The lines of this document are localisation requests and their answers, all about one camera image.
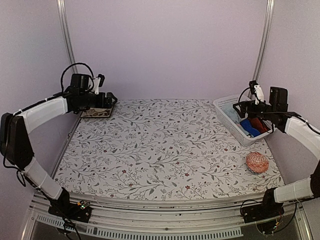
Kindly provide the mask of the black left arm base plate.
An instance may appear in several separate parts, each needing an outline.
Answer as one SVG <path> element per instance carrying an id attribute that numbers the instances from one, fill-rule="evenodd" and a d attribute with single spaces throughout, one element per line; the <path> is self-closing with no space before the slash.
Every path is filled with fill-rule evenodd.
<path id="1" fill-rule="evenodd" d="M 88 223 L 92 214 L 91 203 L 81 200 L 77 203 L 51 203 L 48 213 L 54 216 Z"/>

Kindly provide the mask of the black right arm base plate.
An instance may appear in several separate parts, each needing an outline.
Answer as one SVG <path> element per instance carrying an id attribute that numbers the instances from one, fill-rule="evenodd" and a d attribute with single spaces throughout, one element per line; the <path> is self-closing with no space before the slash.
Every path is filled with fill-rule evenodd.
<path id="1" fill-rule="evenodd" d="M 283 206 L 268 209 L 262 203 L 240 207 L 240 214 L 245 223 L 252 223 L 270 218 L 280 217 L 285 213 Z"/>

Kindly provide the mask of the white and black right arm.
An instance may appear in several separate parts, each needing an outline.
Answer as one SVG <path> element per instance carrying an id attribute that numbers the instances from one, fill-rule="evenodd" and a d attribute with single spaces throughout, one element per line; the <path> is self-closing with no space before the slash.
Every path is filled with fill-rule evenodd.
<path id="1" fill-rule="evenodd" d="M 308 201 L 320 196 L 320 131 L 294 111 L 286 100 L 241 101 L 234 104 L 240 116 L 267 120 L 284 137 L 270 141 L 271 149 L 284 173 L 285 185 L 268 189 L 259 206 L 262 218 L 269 218 L 285 202 Z"/>

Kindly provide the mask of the light blue towel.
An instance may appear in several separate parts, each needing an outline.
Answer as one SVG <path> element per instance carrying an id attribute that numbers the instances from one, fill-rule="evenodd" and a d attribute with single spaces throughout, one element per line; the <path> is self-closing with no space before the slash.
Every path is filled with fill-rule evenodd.
<path id="1" fill-rule="evenodd" d="M 235 123 L 239 124 L 241 118 L 237 114 L 237 112 L 233 109 L 232 103 L 227 103 L 222 107 L 222 111 Z"/>

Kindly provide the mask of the dark red towel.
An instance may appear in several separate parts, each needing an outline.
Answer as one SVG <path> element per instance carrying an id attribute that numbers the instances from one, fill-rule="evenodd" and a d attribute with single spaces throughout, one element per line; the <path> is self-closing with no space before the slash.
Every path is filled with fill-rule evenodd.
<path id="1" fill-rule="evenodd" d="M 259 131 L 260 134 L 264 134 L 270 130 L 270 128 L 258 117 L 250 118 L 249 122 L 254 129 Z"/>

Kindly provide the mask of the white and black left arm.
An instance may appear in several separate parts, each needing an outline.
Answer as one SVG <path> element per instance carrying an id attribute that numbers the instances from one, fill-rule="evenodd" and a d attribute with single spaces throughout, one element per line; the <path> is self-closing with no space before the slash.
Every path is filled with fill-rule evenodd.
<path id="1" fill-rule="evenodd" d="M 31 135 L 57 117 L 90 109 L 112 110 L 118 102 L 112 92 L 56 93 L 15 113 L 4 113 L 0 120 L 0 153 L 3 166 L 15 170 L 16 178 L 41 192 L 63 217 L 74 213 L 69 192 L 57 183 L 38 161 Z"/>

